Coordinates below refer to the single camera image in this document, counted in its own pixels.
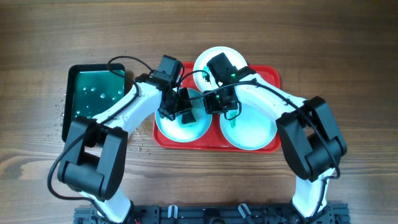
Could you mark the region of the green dish sponge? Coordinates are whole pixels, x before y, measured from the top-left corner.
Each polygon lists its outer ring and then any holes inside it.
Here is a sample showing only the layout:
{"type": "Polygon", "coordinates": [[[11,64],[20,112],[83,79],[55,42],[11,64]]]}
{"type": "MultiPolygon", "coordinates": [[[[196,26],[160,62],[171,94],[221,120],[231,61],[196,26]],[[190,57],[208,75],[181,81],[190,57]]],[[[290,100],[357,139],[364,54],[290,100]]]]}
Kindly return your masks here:
{"type": "Polygon", "coordinates": [[[181,124],[182,125],[192,124],[192,123],[195,123],[196,121],[197,120],[196,120],[196,118],[194,117],[194,114],[191,111],[184,113],[182,115],[182,118],[181,118],[181,124]]]}

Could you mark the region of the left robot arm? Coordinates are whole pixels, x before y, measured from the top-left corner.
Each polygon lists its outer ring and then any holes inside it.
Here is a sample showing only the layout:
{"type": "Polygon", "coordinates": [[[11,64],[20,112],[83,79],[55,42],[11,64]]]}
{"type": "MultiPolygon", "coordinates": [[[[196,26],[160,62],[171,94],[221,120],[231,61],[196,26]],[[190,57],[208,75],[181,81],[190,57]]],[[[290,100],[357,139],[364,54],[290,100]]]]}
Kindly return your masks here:
{"type": "Polygon", "coordinates": [[[93,118],[78,116],[70,124],[63,152],[49,176],[81,194],[96,209],[90,222],[139,223],[134,204],[120,188],[124,175],[127,140],[152,113],[162,109],[176,118],[181,100],[174,90],[178,73],[155,70],[142,74],[132,90],[115,105],[93,118]]]}

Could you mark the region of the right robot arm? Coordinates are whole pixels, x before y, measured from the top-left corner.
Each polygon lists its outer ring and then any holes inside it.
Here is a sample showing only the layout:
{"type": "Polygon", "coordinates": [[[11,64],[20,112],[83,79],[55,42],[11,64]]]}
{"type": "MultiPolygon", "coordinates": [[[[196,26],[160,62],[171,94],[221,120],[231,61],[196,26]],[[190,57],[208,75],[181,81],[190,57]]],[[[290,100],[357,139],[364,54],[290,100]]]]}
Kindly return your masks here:
{"type": "Polygon", "coordinates": [[[340,160],[347,145],[327,102],[282,91],[249,67],[208,67],[206,79],[216,87],[204,91],[208,111],[226,113],[255,108],[276,125],[284,157],[296,175],[292,205],[303,221],[313,222],[326,207],[329,181],[340,177],[340,160]]]}

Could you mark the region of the red plastic serving tray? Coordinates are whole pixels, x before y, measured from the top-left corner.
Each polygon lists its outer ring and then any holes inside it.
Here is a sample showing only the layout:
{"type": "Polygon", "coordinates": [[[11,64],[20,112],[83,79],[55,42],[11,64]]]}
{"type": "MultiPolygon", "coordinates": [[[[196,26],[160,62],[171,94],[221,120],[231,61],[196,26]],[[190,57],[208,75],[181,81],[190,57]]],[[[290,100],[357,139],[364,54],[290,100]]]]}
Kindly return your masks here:
{"type": "MultiPolygon", "coordinates": [[[[239,149],[230,144],[223,136],[220,128],[220,116],[223,114],[211,114],[212,122],[208,131],[199,139],[192,142],[175,142],[167,139],[158,129],[154,120],[153,137],[155,141],[162,147],[171,149],[196,149],[196,150],[214,150],[226,152],[253,152],[253,153],[272,153],[281,146],[279,135],[276,134],[275,138],[266,147],[255,151],[246,151],[239,149]]],[[[239,116],[237,111],[229,113],[228,117],[239,116]]]]}

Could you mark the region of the black tray with green water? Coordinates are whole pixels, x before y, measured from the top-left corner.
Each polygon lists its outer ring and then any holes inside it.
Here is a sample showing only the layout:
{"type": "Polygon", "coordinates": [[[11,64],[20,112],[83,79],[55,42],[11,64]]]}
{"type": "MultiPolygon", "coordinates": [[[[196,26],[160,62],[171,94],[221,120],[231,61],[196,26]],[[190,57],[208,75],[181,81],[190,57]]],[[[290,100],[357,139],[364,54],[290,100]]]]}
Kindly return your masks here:
{"type": "Polygon", "coordinates": [[[79,117],[92,118],[112,107],[126,94],[125,68],[112,64],[111,73],[105,64],[74,65],[68,71],[62,140],[67,139],[72,121],[79,117]]]}

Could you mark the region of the light blue plate left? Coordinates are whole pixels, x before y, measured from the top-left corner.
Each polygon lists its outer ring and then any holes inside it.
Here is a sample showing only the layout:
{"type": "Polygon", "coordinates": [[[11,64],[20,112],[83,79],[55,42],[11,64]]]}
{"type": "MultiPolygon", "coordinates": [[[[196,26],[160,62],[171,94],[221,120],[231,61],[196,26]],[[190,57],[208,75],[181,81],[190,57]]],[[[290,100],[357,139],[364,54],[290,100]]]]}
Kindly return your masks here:
{"type": "Polygon", "coordinates": [[[171,121],[167,118],[161,118],[159,112],[155,113],[155,122],[160,132],[169,140],[175,142],[192,142],[201,138],[210,128],[212,115],[206,114],[203,99],[191,101],[193,106],[192,113],[196,122],[192,124],[181,124],[182,116],[176,117],[171,121]]]}

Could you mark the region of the light blue plate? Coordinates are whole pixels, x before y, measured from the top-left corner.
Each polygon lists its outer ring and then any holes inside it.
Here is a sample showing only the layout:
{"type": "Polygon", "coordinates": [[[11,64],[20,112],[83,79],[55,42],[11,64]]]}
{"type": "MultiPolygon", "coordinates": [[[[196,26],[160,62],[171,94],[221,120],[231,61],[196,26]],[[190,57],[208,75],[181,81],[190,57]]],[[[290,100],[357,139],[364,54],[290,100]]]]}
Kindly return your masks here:
{"type": "Polygon", "coordinates": [[[212,115],[206,114],[203,99],[191,101],[193,106],[192,113],[196,122],[192,124],[181,124],[182,116],[176,117],[171,121],[167,118],[161,118],[159,112],[155,113],[155,122],[160,132],[169,140],[175,142],[192,142],[201,138],[210,128],[212,115]]]}
{"type": "Polygon", "coordinates": [[[224,138],[234,147],[255,151],[266,147],[275,138],[277,128],[274,121],[247,104],[235,119],[220,116],[220,128],[224,138]]]}

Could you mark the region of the white round plate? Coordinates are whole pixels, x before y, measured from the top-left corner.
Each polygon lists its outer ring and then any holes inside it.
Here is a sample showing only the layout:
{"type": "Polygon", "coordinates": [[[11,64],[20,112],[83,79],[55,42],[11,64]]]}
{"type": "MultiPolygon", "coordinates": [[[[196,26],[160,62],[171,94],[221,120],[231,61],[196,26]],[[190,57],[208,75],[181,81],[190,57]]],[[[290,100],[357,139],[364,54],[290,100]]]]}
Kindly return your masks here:
{"type": "Polygon", "coordinates": [[[216,84],[215,79],[213,78],[206,64],[210,59],[212,59],[214,56],[220,53],[224,53],[227,56],[228,60],[231,62],[231,64],[235,66],[237,69],[241,69],[248,65],[244,57],[235,49],[224,46],[217,46],[205,50],[196,59],[195,64],[193,66],[194,71],[203,70],[210,74],[210,81],[206,81],[205,79],[206,73],[204,72],[197,72],[193,74],[193,81],[195,82],[197,88],[201,92],[214,90],[215,88],[218,88],[218,85],[216,84]]]}

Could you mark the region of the light blue plate right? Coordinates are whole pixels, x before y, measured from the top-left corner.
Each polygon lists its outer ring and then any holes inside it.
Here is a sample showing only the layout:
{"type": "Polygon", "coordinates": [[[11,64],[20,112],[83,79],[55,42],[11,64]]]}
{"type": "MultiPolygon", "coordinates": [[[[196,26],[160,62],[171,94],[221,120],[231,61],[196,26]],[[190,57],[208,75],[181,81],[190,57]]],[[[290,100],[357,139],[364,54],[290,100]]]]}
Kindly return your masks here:
{"type": "Polygon", "coordinates": [[[275,138],[277,128],[274,121],[247,104],[235,119],[220,116],[220,128],[224,138],[234,147],[255,151],[266,147],[275,138]]]}

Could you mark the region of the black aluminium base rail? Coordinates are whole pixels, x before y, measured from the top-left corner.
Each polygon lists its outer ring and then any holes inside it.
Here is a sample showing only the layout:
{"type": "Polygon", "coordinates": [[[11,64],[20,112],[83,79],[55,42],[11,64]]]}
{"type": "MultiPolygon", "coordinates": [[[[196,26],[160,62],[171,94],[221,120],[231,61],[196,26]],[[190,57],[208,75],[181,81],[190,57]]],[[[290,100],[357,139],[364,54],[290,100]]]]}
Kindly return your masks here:
{"type": "MultiPolygon", "coordinates": [[[[76,208],[74,224],[109,223],[99,215],[94,206],[76,208]]],[[[170,205],[135,206],[131,218],[125,223],[141,224],[192,224],[192,223],[351,223],[348,204],[328,203],[316,219],[307,222],[289,203],[269,203],[263,206],[178,207],[170,205]]]]}

